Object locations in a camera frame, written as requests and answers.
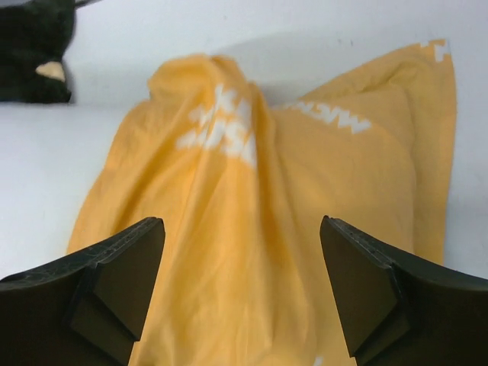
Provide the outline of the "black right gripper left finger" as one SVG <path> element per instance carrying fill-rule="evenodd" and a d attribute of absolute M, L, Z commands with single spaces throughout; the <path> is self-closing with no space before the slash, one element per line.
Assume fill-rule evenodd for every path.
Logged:
<path fill-rule="evenodd" d="M 165 242 L 162 219 L 1 280 L 3 365 L 127 365 Z"/>

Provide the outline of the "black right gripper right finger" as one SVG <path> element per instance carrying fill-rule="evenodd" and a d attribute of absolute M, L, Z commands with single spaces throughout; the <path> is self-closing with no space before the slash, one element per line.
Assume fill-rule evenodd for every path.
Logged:
<path fill-rule="evenodd" d="M 358 365 L 485 365 L 487 281 L 324 217 L 320 240 Z"/>

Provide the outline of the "yellow blue cartoon pillowcase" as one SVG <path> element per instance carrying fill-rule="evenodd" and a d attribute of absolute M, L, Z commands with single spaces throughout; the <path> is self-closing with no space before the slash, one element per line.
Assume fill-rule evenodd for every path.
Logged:
<path fill-rule="evenodd" d="M 225 56 L 164 63 L 121 122 L 69 251 L 145 217 L 165 245 L 132 365 L 351 365 L 324 216 L 440 263 L 457 116 L 446 40 L 268 105 Z"/>

